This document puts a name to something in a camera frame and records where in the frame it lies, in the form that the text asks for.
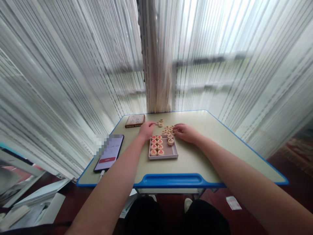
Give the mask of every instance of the light gray desk top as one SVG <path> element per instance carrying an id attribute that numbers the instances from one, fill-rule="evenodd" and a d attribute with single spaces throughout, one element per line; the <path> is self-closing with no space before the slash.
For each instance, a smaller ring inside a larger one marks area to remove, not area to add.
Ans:
<path id="1" fill-rule="evenodd" d="M 125 128 L 128 116 L 124 116 L 117 124 L 112 134 L 124 134 L 121 153 L 129 146 L 139 127 Z M 146 121 L 159 121 L 164 119 L 163 126 L 171 126 L 177 123 L 192 125 L 198 132 L 218 143 L 220 146 L 233 153 L 252 167 L 260 171 L 277 184 L 287 184 L 288 181 L 271 165 L 264 161 L 257 153 L 242 142 L 234 133 L 220 123 L 206 110 L 171 112 L 160 114 L 146 114 Z M 154 134 L 161 134 L 164 128 L 155 127 Z M 135 184 L 142 181 L 147 174 L 188 174 L 198 173 L 208 183 L 222 183 L 216 171 L 205 155 L 194 145 L 175 138 L 178 159 L 149 160 L 149 143 L 143 147 L 140 155 Z M 99 174 L 93 169 L 96 161 L 92 161 L 78 180 L 78 186 L 95 186 Z"/>

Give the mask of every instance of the blue desk handle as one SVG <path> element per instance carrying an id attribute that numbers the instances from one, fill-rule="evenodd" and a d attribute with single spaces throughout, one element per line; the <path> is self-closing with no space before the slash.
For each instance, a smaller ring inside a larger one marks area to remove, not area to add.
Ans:
<path id="1" fill-rule="evenodd" d="M 203 188 L 212 186 L 198 173 L 190 174 L 147 174 L 135 188 Z"/>

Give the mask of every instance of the white sneaker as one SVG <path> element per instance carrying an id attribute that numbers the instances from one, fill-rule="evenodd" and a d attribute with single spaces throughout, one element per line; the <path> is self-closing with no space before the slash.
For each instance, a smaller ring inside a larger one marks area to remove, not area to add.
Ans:
<path id="1" fill-rule="evenodd" d="M 152 197 L 154 201 L 157 201 L 157 198 L 155 195 L 149 195 L 149 196 Z"/>
<path id="2" fill-rule="evenodd" d="M 190 198 L 186 198 L 185 199 L 185 204 L 184 204 L 184 208 L 185 208 L 185 213 L 187 213 L 190 205 L 192 204 L 192 200 Z"/>

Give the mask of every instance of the hand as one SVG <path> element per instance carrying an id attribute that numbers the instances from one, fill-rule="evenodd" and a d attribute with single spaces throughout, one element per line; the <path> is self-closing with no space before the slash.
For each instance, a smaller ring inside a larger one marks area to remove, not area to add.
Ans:
<path id="1" fill-rule="evenodd" d="M 138 136 L 141 136 L 144 140 L 150 139 L 152 136 L 155 122 L 145 122 L 144 124 L 141 125 Z"/>
<path id="2" fill-rule="evenodd" d="M 193 129 L 190 125 L 184 123 L 178 123 L 173 127 L 175 136 L 181 138 L 184 141 L 195 143 L 200 136 L 199 132 Z"/>

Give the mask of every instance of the red button on screen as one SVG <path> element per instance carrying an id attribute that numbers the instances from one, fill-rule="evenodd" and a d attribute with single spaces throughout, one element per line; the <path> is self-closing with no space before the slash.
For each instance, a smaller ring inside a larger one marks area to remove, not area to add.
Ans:
<path id="1" fill-rule="evenodd" d="M 112 162 L 116 157 L 101 159 L 99 163 Z"/>

